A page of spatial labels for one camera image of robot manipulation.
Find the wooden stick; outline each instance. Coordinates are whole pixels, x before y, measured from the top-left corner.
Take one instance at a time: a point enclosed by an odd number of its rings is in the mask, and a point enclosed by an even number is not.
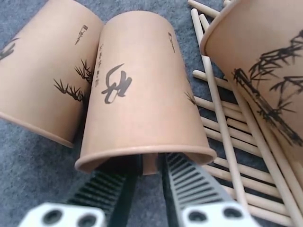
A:
[[[287,227],[294,226],[294,223],[291,220],[291,218],[281,215],[281,214],[277,214],[277,213],[274,213],[274,212],[271,212],[271,211],[268,211],[268,210],[265,210],[265,209],[262,209],[259,207],[251,206],[251,205],[248,206],[248,211],[253,216],[280,224],[282,226],[287,226]]]
[[[224,0],[223,2],[223,7],[226,7],[228,4],[230,4],[231,1],[230,0]]]
[[[193,76],[195,77],[195,78],[198,78],[198,79],[201,79],[201,80],[204,80],[204,81],[206,81],[207,82],[207,76],[206,76],[206,74],[204,73],[204,72],[202,72],[202,71],[199,71],[199,70],[194,70],[193,71]],[[231,88],[231,86],[229,85],[229,83],[226,81],[226,80],[224,80],[224,79],[220,79],[220,78],[215,78],[215,80],[216,80],[216,83],[217,83],[217,85],[219,86],[219,87],[223,87],[223,88],[225,88],[225,89],[227,89],[227,90],[232,90],[232,88]]]
[[[213,140],[219,141],[219,142],[223,141],[222,136],[219,132],[208,129],[208,128],[205,128],[205,127],[204,127],[204,130],[205,130],[205,133],[206,133],[207,137],[209,137]],[[243,150],[247,153],[250,153],[250,154],[258,156],[258,157],[262,157],[259,149],[256,146],[253,146],[249,143],[246,143],[246,142],[243,142],[241,140],[237,140],[235,138],[232,138],[232,145],[235,148]]]
[[[195,96],[195,101],[196,101],[196,104],[198,106],[203,107],[203,108],[208,109],[208,110],[211,110],[211,111],[215,111],[215,104],[214,103],[212,103],[210,101],[207,101],[205,99],[199,98],[197,96]],[[223,115],[224,116],[233,118],[233,119],[238,120],[238,121],[245,122],[245,118],[244,118],[242,113],[240,113],[238,111],[235,111],[235,110],[232,110],[232,109],[229,109],[225,106],[222,107],[222,110],[223,110]]]
[[[248,125],[239,121],[236,121],[232,118],[227,118],[226,120],[227,124],[236,128],[236,129],[240,129],[242,131],[245,131],[247,133],[250,133],[250,129],[248,128]]]
[[[236,198],[235,193],[234,193],[234,189],[230,188],[230,187],[226,187],[224,185],[222,185],[222,187],[227,191],[227,193],[229,193],[231,195],[231,197],[233,199]],[[282,214],[282,215],[286,215],[289,216],[289,213],[285,207],[284,204],[279,203],[279,202],[275,202],[272,200],[268,200],[253,194],[249,194],[249,193],[245,193],[246,199],[248,204],[256,206],[256,207],[260,207],[278,214]]]
[[[220,126],[219,126],[219,124],[217,122],[209,120],[209,119],[207,119],[205,117],[201,117],[201,120],[202,120],[203,125],[205,127],[211,128],[211,129],[216,130],[216,131],[220,131]],[[250,143],[252,145],[256,145],[256,141],[255,141],[255,139],[251,135],[246,134],[244,132],[241,132],[239,130],[230,128],[230,127],[228,127],[228,131],[229,131],[231,137],[234,137],[236,139],[242,140],[242,141],[244,141],[246,143]]]
[[[231,174],[229,172],[225,171],[225,170],[218,169],[218,168],[215,168],[213,166],[208,166],[208,165],[203,166],[203,168],[207,172],[209,172],[212,176],[218,177],[218,178],[226,180],[226,181],[231,181],[232,180]],[[273,186],[270,186],[270,185],[265,184],[265,183],[261,183],[259,181],[251,180],[251,179],[246,178],[244,176],[241,177],[241,180],[243,182],[243,185],[247,188],[251,188],[251,189],[256,190],[258,192],[261,192],[261,193],[264,193],[264,194],[267,194],[267,195],[271,195],[271,196],[274,196],[274,197],[277,197],[277,198],[281,198],[281,195],[280,195],[278,189],[273,187]]]
[[[276,187],[278,188],[279,192],[281,193],[283,202],[287,209],[290,211],[290,217],[292,218],[295,226],[299,227],[303,224],[303,217],[302,214],[294,200],[293,195],[291,194],[287,183],[285,182],[285,179],[272,155],[270,152],[270,149],[262,135],[262,132],[259,129],[259,126],[254,118],[254,115],[252,114],[247,102],[244,100],[244,98],[240,95],[237,88],[231,84],[233,93],[237,99],[237,102],[247,120],[247,125],[249,129],[251,130],[252,136],[255,138],[258,148],[262,154],[263,160],[272,175]]]
[[[193,1],[193,0],[188,0],[188,3],[192,7],[196,8],[197,10],[201,11],[202,13],[205,13],[206,15],[209,15],[212,18],[215,18],[220,13],[219,11],[212,9],[209,6],[203,5],[203,4]]]
[[[299,181],[301,188],[303,188],[303,167],[302,167],[302,165],[297,160],[295,160],[295,158],[293,157],[293,155],[290,152],[285,151],[284,155],[286,156],[286,158],[289,162],[289,165],[291,166],[294,174],[296,175],[296,178]]]
[[[228,168],[228,162],[223,158],[217,157],[214,160],[214,163]],[[242,174],[245,174],[247,176],[253,177],[255,179],[258,179],[258,180],[261,180],[261,181],[264,181],[267,183],[275,184],[273,178],[271,177],[271,175],[269,173],[266,173],[261,170],[254,169],[249,166],[242,165],[242,164],[238,164],[238,169],[239,169],[240,173],[242,173]]]
[[[198,106],[211,110],[211,111],[214,111],[214,104],[212,102],[199,98],[197,96],[195,96],[195,100],[196,100],[196,103]],[[238,113],[235,113],[234,111],[228,110],[228,109],[231,109],[231,110],[235,110],[235,111],[241,113],[240,107],[237,104],[229,103],[226,101],[221,101],[221,104],[223,106],[224,113],[226,113],[227,115],[235,114],[236,115],[235,118],[245,120],[244,116],[242,114],[238,114]]]
[[[192,16],[193,23],[194,23],[197,41],[200,46],[201,39],[203,37],[203,30],[202,30],[202,27],[200,24],[198,11],[196,9],[192,9],[191,16]],[[232,175],[232,184],[236,191],[237,201],[244,208],[247,209],[248,204],[247,204],[247,201],[245,198],[245,191],[244,191],[244,187],[243,187],[243,184],[241,181],[241,175],[238,170],[237,159],[236,159],[236,155],[235,155],[235,152],[234,152],[234,149],[232,146],[232,140],[231,140],[231,137],[228,132],[228,127],[226,124],[225,115],[224,115],[223,108],[221,105],[218,87],[217,87],[216,81],[214,79],[213,67],[210,62],[209,57],[206,57],[203,55],[201,55],[201,57],[202,57],[202,62],[203,62],[204,68],[205,68],[205,73],[207,75],[207,81],[208,81],[208,86],[210,87],[211,97],[214,102],[214,109],[215,109],[216,117],[217,117],[218,123],[220,125],[220,132],[221,132],[222,138],[223,138],[223,146],[224,146],[228,164],[230,166],[230,173]]]
[[[226,102],[226,101],[221,101],[222,106],[228,108],[228,109],[232,109],[235,111],[238,111],[241,113],[240,107],[235,104],[235,103],[230,103],[230,102]]]
[[[200,18],[200,22],[202,24],[202,27],[205,30],[208,29],[209,23],[208,23],[208,20],[206,19],[205,15],[202,13],[202,14],[200,14],[199,18]]]
[[[268,142],[268,145],[271,149],[271,152],[273,153],[282,173],[283,176],[292,191],[292,194],[294,196],[294,199],[296,200],[299,209],[301,213],[303,214],[303,191],[302,188],[295,177],[292,168],[290,167],[282,148],[280,147],[278,141],[276,140],[275,136],[272,134],[270,129],[262,122],[260,116],[258,114],[254,114],[255,118],[257,119],[257,122],[259,124],[259,127],[261,128],[264,137],[266,138],[266,141]]]
[[[157,153],[143,154],[142,163],[143,163],[143,175],[157,174]]]

